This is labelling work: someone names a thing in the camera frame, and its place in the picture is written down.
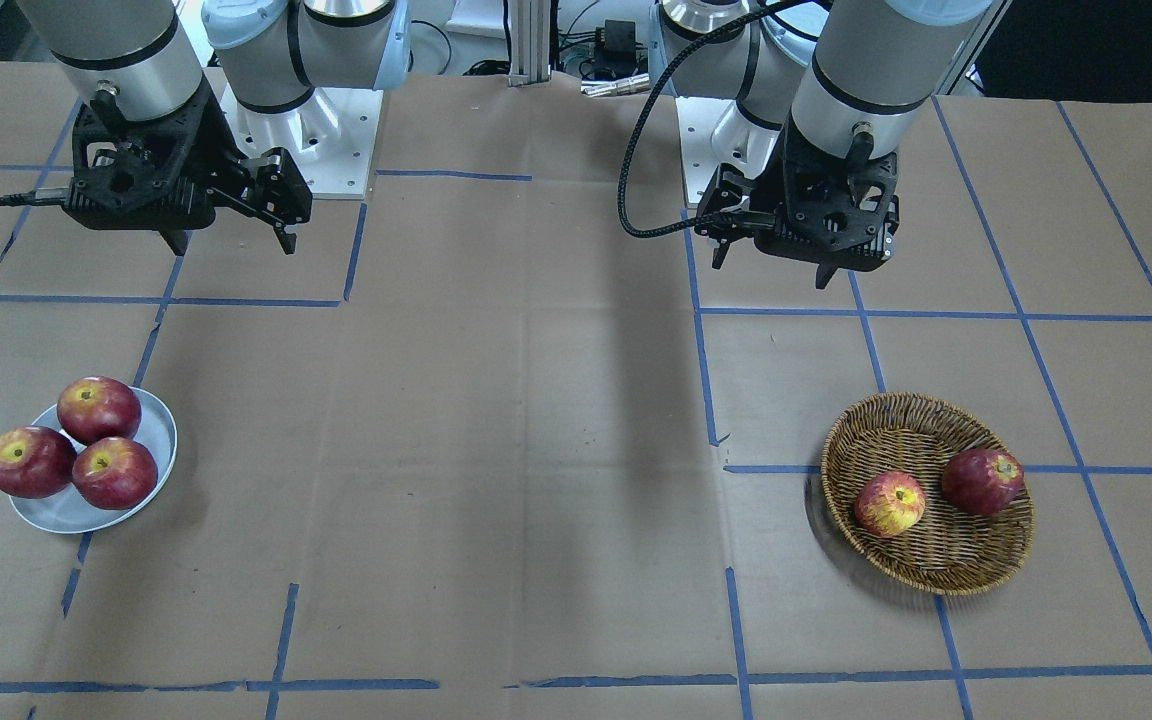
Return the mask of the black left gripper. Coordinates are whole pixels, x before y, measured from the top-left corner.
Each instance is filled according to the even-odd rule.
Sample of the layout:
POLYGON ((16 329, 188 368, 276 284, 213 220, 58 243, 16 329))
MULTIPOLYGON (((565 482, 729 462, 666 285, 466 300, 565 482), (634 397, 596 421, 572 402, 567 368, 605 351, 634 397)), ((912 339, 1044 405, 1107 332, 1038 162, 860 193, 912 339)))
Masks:
POLYGON ((721 270, 732 243, 745 238, 774 258, 814 264, 817 290, 838 270, 881 268, 899 228, 899 156, 873 158, 874 150, 874 128, 864 120, 846 129, 841 156, 787 124, 758 177, 719 165, 694 227, 712 245, 710 268, 721 270))

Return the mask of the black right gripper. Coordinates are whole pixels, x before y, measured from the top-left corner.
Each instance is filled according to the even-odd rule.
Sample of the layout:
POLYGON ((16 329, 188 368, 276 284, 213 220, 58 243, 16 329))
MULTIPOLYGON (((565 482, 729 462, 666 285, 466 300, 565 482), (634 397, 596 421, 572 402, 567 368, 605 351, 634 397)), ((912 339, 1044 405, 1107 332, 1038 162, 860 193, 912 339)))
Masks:
POLYGON ((93 232, 157 232, 183 258, 192 232, 218 209, 268 223, 285 255, 312 195, 282 147, 244 154, 206 79, 164 118, 132 120, 111 88, 97 88, 70 135, 74 168, 61 209, 93 232))

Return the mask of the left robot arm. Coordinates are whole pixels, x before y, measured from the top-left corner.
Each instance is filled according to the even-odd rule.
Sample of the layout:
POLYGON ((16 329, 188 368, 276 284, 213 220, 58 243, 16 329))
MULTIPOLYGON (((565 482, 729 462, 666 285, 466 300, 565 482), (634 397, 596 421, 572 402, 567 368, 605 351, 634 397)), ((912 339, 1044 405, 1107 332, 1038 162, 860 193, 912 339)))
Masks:
POLYGON ((691 217, 733 243, 838 270, 890 260, 899 149, 987 1, 658 1, 645 109, 679 103, 691 217))

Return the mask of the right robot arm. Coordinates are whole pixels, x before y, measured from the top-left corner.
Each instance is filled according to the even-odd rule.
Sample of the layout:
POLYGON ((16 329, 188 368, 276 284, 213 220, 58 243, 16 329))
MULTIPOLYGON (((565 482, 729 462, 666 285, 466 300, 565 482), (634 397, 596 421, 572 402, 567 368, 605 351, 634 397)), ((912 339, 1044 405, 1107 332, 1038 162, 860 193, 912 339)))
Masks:
POLYGON ((230 209, 285 253, 312 215, 314 168, 351 158, 329 91, 402 85, 406 1, 206 1, 198 17, 234 109, 210 85, 170 1, 23 1, 76 88, 73 172, 54 197, 92 232, 156 232, 175 255, 230 209))

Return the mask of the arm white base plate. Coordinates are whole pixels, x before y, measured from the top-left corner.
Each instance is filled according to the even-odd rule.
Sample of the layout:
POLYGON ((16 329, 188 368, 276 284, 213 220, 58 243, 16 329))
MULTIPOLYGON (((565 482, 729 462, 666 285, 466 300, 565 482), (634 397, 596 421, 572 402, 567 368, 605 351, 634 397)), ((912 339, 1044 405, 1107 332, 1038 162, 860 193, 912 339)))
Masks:
POLYGON ((719 165, 730 164, 756 179, 771 159, 780 127, 764 127, 741 113, 735 100, 677 97, 675 100, 685 209, 698 209, 719 165))
POLYGON ((385 92, 316 88, 296 109, 262 114, 221 94, 230 131, 248 156, 285 149, 316 199, 365 200, 385 92))

